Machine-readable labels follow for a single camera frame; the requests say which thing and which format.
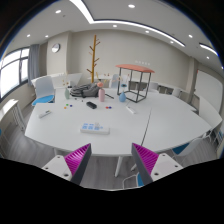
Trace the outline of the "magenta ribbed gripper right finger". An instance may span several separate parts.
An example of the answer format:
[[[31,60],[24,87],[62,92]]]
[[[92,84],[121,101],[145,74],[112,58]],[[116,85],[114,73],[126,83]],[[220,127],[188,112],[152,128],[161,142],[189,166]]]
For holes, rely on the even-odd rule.
[[[152,183],[153,179],[151,177],[151,173],[158,160],[159,155],[136,143],[132,144],[131,152],[139,170],[143,184],[147,185]]]

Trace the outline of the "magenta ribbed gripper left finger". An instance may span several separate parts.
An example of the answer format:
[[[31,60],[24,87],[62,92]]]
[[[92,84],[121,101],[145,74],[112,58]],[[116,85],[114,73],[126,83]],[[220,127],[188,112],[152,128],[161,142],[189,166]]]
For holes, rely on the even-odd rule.
[[[91,154],[91,144],[86,144],[64,157],[65,162],[72,174],[72,183],[75,183],[76,185],[81,183]]]

